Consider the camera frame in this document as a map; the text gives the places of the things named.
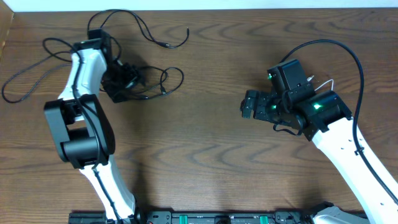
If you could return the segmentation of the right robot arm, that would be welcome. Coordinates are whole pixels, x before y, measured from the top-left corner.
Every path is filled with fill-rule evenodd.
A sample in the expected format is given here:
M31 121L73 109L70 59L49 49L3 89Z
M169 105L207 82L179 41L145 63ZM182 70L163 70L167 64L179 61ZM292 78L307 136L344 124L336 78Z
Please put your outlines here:
M353 134L353 117L332 90L316 93L297 59L268 69L270 93L248 90L241 103L243 118L270 122L275 131L304 135L337 168L360 202L361 218L327 205L308 215L311 223L397 223L397 204L374 178L391 192L397 182L369 147L361 133Z

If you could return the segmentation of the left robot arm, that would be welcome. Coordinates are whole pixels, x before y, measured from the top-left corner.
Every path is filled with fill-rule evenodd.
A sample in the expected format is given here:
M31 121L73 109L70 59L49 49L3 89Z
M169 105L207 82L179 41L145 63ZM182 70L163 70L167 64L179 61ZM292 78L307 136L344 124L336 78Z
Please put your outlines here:
M70 53L67 84L44 106L57 153L91 183L105 209L101 223L146 223L116 165L114 132L98 99L100 89L111 91L127 70L113 57L111 36L101 29L89 30Z

